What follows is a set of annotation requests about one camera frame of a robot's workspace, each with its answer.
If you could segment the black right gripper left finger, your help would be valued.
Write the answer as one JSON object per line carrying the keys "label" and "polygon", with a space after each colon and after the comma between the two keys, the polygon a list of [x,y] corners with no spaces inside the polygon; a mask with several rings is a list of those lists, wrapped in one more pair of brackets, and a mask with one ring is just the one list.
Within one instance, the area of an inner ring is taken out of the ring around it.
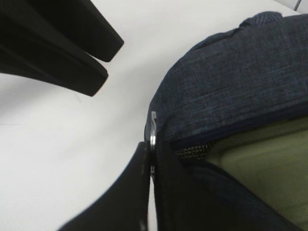
{"label": "black right gripper left finger", "polygon": [[150,189],[150,145],[140,142],[125,170],[91,206],[62,231],[146,231]]}

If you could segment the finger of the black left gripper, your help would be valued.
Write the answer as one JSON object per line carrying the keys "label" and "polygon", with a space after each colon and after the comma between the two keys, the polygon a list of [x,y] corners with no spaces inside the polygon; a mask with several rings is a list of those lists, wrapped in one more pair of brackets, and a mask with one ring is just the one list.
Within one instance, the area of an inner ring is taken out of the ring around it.
{"label": "finger of the black left gripper", "polygon": [[0,71],[93,96],[108,78],[97,61],[72,44],[0,16]]}
{"label": "finger of the black left gripper", "polygon": [[110,62],[123,39],[90,0],[30,0],[53,27],[91,56]]}

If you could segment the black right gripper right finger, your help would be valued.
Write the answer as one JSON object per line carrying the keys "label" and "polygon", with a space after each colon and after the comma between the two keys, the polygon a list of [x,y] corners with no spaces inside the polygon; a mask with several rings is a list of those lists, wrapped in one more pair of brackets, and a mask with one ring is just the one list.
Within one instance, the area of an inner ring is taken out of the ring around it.
{"label": "black right gripper right finger", "polygon": [[160,231],[198,231],[198,213],[194,212],[194,187],[187,172],[173,154],[168,142],[156,151],[154,195]]}

